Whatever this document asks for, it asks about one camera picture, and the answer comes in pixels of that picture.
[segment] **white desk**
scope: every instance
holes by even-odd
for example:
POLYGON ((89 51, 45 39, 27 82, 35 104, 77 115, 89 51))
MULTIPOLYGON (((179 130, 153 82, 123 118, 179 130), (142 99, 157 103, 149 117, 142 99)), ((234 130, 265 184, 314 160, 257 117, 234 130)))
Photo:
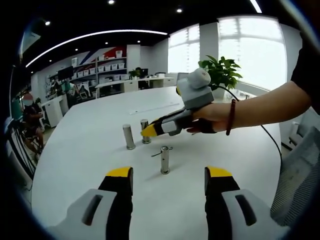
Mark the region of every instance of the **white desk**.
POLYGON ((172 87, 175 86, 177 83, 174 82, 173 77, 147 77, 147 78, 139 78, 133 80, 120 80, 120 81, 110 81, 106 83, 101 83, 95 86, 96 94, 95 98, 98 99, 100 97, 100 88, 106 86, 112 86, 121 84, 121 92, 122 93, 130 93, 139 90, 138 83, 141 81, 152 81, 153 88, 163 88, 163 87, 172 87))
MULTIPOLYGON (((206 240, 205 167, 230 171, 270 207, 280 172, 274 142, 257 127, 217 134, 162 135, 142 144, 140 120, 150 122, 182 108, 175 87, 147 89, 84 102, 72 107, 49 138, 35 171, 32 212, 44 226, 55 226, 68 207, 97 189, 112 169, 133 167, 131 240, 206 240), (122 130, 131 124, 134 150, 122 130), (170 173, 160 173, 161 146, 172 146, 170 173)), ((280 145, 279 124, 265 126, 280 145)))
POLYGON ((50 126, 53 128, 58 125, 63 116, 69 110, 67 95, 57 96, 41 104, 45 108, 50 126))

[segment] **gray mesh chair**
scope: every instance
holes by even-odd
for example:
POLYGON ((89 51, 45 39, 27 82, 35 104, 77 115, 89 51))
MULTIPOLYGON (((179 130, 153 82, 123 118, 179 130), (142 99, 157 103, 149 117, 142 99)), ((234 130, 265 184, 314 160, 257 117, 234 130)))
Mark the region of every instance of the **gray mesh chair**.
POLYGON ((315 110, 310 107, 302 116, 300 123, 294 123, 289 141, 293 145, 298 145, 303 137, 309 132, 310 127, 315 126, 319 122, 319 116, 315 110))
POLYGON ((271 206, 271 217, 292 227, 312 198, 320 180, 320 132, 312 126, 283 160, 271 206))

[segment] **ceiling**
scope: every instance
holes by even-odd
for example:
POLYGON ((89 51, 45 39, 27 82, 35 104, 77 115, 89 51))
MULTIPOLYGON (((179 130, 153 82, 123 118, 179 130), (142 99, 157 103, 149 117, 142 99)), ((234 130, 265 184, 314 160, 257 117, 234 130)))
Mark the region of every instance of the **ceiling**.
MULTIPOLYGON (((171 34, 182 28, 200 23, 216 22, 218 17, 257 14, 250 0, 51 0, 34 9, 29 8, 32 32, 40 35, 23 54, 22 64, 28 64, 39 54, 69 39, 85 34, 122 29, 151 30, 171 34)), ((296 27, 279 5, 278 0, 257 0, 264 15, 274 16, 283 24, 296 27)), ((168 36, 152 33, 107 33, 69 42, 58 47, 28 67, 39 71, 54 62, 77 53, 95 49, 137 44, 153 46, 168 36)))

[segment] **white table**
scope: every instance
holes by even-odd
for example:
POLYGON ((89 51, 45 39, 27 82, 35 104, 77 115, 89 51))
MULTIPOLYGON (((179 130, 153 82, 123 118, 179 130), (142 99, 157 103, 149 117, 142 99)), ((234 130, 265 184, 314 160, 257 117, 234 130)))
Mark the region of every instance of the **white table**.
MULTIPOLYGON (((97 189, 112 169, 133 167, 131 240, 206 240, 205 167, 230 171, 242 189, 272 205, 280 172, 277 148, 264 130, 239 128, 217 134, 162 135, 142 144, 140 120, 183 107, 175 87, 103 97, 73 106, 49 138, 32 188, 32 212, 44 226, 55 226, 68 207, 97 189), (122 130, 131 124, 134 150, 122 130), (172 146, 170 173, 160 173, 161 146, 172 146)), ((265 126, 280 145, 279 124, 265 126)))
POLYGON ((148 83, 152 81, 153 88, 163 88, 163 87, 172 87, 177 83, 174 82, 173 77, 147 77, 147 78, 139 78, 133 80, 119 80, 119 81, 110 81, 106 83, 101 83, 95 86, 96 94, 95 98, 98 99, 100 97, 100 88, 112 85, 121 85, 122 93, 130 93, 139 90, 138 83, 141 81, 147 81, 148 83))

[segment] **metal peg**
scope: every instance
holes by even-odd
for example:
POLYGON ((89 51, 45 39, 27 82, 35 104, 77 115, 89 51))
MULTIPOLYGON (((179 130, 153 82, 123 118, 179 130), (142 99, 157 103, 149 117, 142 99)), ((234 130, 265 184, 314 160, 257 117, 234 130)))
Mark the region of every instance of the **metal peg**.
POLYGON ((161 170, 162 174, 168 174, 170 172, 169 169, 169 147, 163 146, 161 147, 161 170))
MULTIPOLYGON (((140 121, 140 124, 141 124, 141 130, 143 130, 143 129, 145 129, 146 127, 148 127, 149 122, 148 122, 147 119, 142 119, 142 120, 140 121)), ((143 144, 149 144, 149 143, 151 143, 151 138, 148 137, 148 136, 143 136, 143 137, 142 137, 142 143, 143 143, 143 144)))
POLYGON ((134 142, 134 138, 132 136, 130 124, 124 124, 122 126, 122 129, 123 129, 124 138, 125 138, 125 142, 126 142, 126 148, 128 150, 135 149, 136 145, 135 145, 135 142, 134 142))

